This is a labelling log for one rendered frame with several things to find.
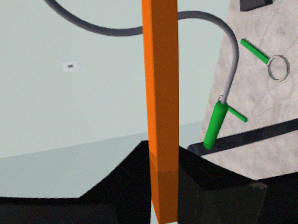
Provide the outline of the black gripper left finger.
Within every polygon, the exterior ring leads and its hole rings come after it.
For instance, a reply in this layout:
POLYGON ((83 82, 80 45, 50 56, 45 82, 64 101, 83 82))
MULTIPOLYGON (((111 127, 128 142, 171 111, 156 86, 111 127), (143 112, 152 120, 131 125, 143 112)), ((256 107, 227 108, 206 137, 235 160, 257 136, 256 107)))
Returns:
POLYGON ((0 197, 0 224, 150 224, 149 140, 82 196, 0 197))

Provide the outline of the orange bar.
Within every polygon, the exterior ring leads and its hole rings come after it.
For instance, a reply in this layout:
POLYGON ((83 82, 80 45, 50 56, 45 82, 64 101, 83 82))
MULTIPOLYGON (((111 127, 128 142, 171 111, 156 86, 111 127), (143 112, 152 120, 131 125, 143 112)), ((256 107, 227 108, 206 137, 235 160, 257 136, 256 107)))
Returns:
POLYGON ((177 0, 141 0, 150 181, 158 224, 178 221, 180 60, 177 0))

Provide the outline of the grey loop with green handle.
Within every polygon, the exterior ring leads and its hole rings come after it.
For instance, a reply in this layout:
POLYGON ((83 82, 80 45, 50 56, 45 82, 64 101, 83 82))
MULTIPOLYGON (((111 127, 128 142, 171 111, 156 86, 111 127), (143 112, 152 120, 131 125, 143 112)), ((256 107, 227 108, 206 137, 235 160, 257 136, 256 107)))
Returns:
MULTIPOLYGON (((222 97, 222 96, 218 96, 218 100, 220 100, 220 97, 222 97)), ((238 119, 241 119, 243 121, 243 123, 246 123, 246 117, 241 115, 241 113, 235 111, 235 109, 233 107, 230 107, 230 105, 229 105, 229 108, 227 108, 227 111, 234 113, 234 115, 237 116, 238 119)))
POLYGON ((253 47, 253 45, 251 45, 249 43, 249 41, 246 41, 245 39, 242 39, 241 40, 241 44, 242 45, 245 45, 246 49, 249 49, 250 52, 253 52, 255 56, 258 57, 259 60, 262 60, 263 61, 263 64, 266 64, 266 73, 267 73, 267 77, 269 77, 269 79, 273 80, 273 81, 277 81, 277 83, 281 83, 282 80, 285 80, 285 77, 287 76, 287 69, 289 69, 289 65, 287 65, 287 61, 285 59, 285 57, 282 57, 281 55, 275 55, 273 57, 267 57, 265 55, 265 53, 262 53, 261 51, 258 51, 257 48, 253 47), (273 77, 271 77, 270 75, 270 67, 269 67, 269 64, 270 64, 270 61, 271 59, 275 59, 275 57, 279 57, 279 59, 281 59, 283 61, 283 63, 285 63, 285 75, 283 75, 281 77, 281 79, 279 80, 274 80, 273 77))

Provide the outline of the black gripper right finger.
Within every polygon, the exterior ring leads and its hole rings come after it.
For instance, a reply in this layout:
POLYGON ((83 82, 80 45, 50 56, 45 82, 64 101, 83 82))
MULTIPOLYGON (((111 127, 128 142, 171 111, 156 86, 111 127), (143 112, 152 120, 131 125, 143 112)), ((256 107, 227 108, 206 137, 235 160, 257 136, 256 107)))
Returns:
POLYGON ((298 172, 253 180, 180 147, 177 224, 279 224, 298 216, 298 172))

